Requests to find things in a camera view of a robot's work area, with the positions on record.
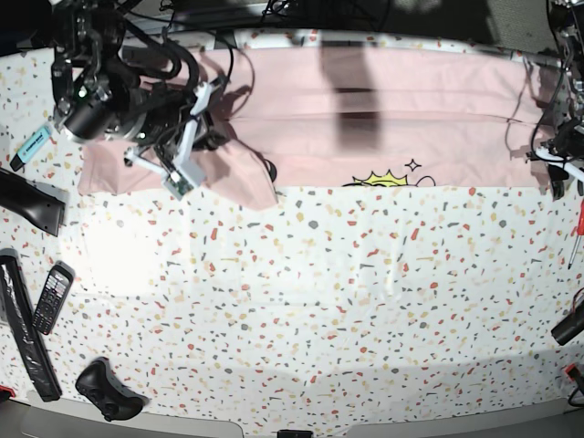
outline black case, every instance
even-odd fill
[[[43,402],[58,400],[62,394],[61,388],[45,345],[33,328],[30,302],[20,277],[16,258],[11,255],[0,255],[0,289],[2,289],[6,319],[25,363],[28,377],[34,383]]]

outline yellow cartoon character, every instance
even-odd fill
[[[416,184],[409,184],[408,183],[408,175],[405,175],[403,178],[396,178],[391,174],[391,170],[388,170],[387,173],[383,176],[376,175],[374,172],[371,173],[370,177],[366,180],[360,180],[358,178],[353,177],[353,182],[349,184],[345,184],[345,187],[350,186],[362,186],[362,187],[434,187],[436,182],[431,176],[424,176],[418,181]]]

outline star print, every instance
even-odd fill
[[[412,170],[412,172],[415,171],[417,168],[422,167],[420,164],[415,162],[413,159],[410,162],[410,164],[406,164],[406,166],[408,166]]]

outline black remote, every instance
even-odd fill
[[[33,327],[43,335],[48,335],[55,327],[58,313],[72,284],[73,276],[63,266],[54,265],[49,271],[33,316]]]

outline cartoon print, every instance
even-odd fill
[[[412,160],[410,163],[405,164],[406,167],[409,167],[412,172],[422,167],[418,164],[415,160]],[[369,178],[365,180],[360,180],[359,178],[355,178],[353,176],[353,182],[349,184],[345,184],[344,187],[354,187],[354,186],[363,186],[363,187],[435,187],[436,181],[432,176],[424,176],[416,184],[410,184],[408,182],[408,175],[403,176],[402,178],[396,178],[391,173],[391,170],[388,170],[385,175],[379,176],[376,175],[374,172],[371,172]]]

